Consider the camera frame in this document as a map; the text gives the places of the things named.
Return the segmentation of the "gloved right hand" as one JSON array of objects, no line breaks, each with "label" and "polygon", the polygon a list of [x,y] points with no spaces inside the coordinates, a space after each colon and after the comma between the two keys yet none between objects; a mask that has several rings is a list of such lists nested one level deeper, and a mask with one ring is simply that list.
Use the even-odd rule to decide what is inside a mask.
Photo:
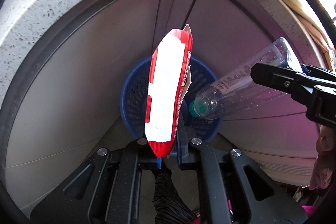
[{"label": "gloved right hand", "polygon": [[335,130],[321,125],[316,143],[318,156],[310,178],[309,189],[325,189],[335,171]]}]

